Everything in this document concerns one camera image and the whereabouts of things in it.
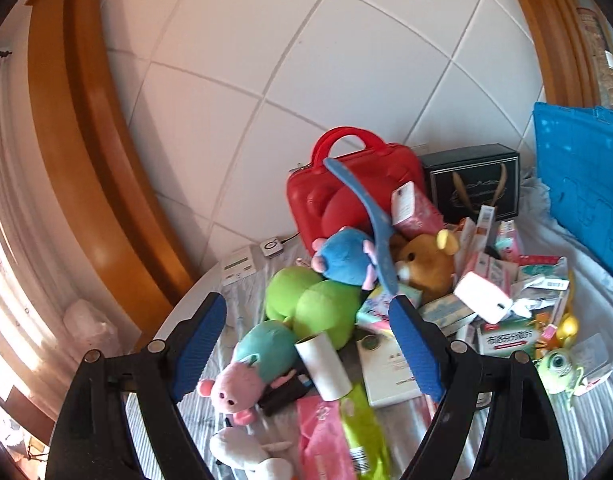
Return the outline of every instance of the white plush toy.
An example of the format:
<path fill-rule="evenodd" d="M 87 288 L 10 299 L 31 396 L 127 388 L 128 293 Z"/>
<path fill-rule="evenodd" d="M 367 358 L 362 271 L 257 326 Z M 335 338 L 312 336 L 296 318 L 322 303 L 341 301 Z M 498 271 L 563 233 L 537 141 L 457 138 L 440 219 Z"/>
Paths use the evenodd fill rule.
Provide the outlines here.
<path fill-rule="evenodd" d="M 292 480 L 291 463 L 269 455 L 269 452 L 283 451 L 291 445 L 290 442 L 278 442 L 262 446 L 246 430 L 227 427 L 211 437 L 208 448 L 223 464 L 244 469 L 250 480 Z"/>

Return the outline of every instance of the green plastic packet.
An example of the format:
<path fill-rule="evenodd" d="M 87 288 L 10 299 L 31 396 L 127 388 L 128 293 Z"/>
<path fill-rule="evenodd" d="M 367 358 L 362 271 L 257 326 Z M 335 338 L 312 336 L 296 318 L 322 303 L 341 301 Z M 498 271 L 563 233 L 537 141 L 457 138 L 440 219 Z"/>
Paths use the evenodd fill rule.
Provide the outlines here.
<path fill-rule="evenodd" d="M 389 480 L 391 458 L 362 384 L 354 384 L 350 393 L 339 400 L 339 417 L 357 478 Z"/>

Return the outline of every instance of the red suitcase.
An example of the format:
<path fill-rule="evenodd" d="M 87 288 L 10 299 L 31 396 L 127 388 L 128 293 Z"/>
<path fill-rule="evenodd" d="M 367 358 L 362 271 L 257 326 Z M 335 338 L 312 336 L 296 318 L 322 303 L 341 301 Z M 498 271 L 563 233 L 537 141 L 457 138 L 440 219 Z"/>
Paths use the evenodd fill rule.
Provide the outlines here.
<path fill-rule="evenodd" d="M 425 190 L 424 173 L 413 151 L 351 126 L 329 130 L 318 139 L 311 164 L 288 177 L 286 196 L 307 250 L 315 238 L 329 237 L 344 226 L 371 232 L 368 214 L 359 199 L 323 165 L 333 144 L 342 137 L 356 136 L 365 144 L 360 152 L 339 157 L 382 209 L 390 216 L 391 194 L 412 180 Z"/>

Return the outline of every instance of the blue plastic crate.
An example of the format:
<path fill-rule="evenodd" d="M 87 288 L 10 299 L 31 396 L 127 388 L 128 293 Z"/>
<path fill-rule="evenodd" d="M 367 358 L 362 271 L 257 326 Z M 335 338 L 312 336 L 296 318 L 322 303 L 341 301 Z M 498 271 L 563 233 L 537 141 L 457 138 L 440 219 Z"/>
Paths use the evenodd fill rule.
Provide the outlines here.
<path fill-rule="evenodd" d="M 533 116 L 551 214 L 613 273 L 613 111 L 536 103 Z"/>

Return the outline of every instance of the brown teddy bear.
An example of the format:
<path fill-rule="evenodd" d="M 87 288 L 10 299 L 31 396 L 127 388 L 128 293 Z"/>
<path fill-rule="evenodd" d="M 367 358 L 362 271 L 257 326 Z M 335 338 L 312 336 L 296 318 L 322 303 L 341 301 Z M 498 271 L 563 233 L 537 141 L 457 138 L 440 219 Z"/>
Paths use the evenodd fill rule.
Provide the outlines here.
<path fill-rule="evenodd" d="M 446 230 L 416 236 L 397 253 L 399 280 L 422 291 L 422 304 L 446 296 L 453 286 L 453 255 L 458 249 L 457 239 Z"/>

